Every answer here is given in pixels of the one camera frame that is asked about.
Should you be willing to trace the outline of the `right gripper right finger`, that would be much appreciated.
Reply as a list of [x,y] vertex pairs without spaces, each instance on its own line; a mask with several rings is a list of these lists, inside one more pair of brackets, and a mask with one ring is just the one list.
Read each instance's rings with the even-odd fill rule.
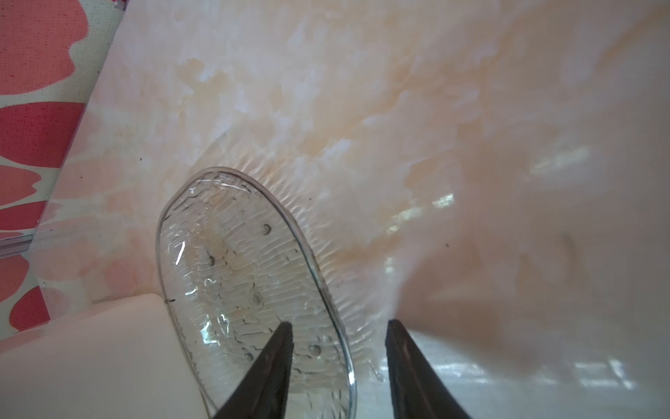
[[470,419],[397,319],[387,325],[385,344],[394,418]]

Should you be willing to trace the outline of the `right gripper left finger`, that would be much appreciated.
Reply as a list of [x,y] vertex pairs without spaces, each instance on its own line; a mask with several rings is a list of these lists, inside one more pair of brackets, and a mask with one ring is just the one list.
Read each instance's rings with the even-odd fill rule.
[[292,325],[282,322],[214,419],[283,419],[293,349]]

